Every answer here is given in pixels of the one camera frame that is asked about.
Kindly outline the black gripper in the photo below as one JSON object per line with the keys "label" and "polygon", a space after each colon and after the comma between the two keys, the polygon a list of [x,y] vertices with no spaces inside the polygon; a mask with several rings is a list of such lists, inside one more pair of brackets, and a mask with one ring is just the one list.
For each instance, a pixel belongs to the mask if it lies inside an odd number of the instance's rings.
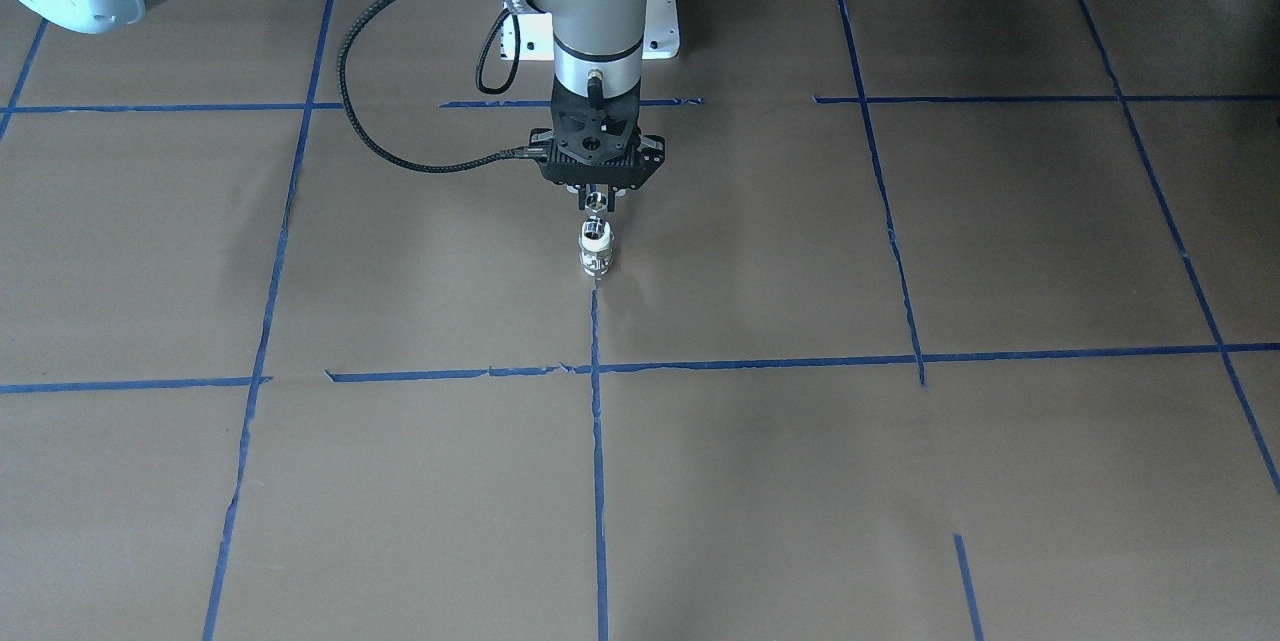
{"label": "black gripper", "polygon": [[534,129],[529,146],[543,179],[573,187],[581,211],[614,211],[618,194],[639,189],[666,162],[663,136],[646,136],[636,129],[628,139],[604,132],[566,136]]}

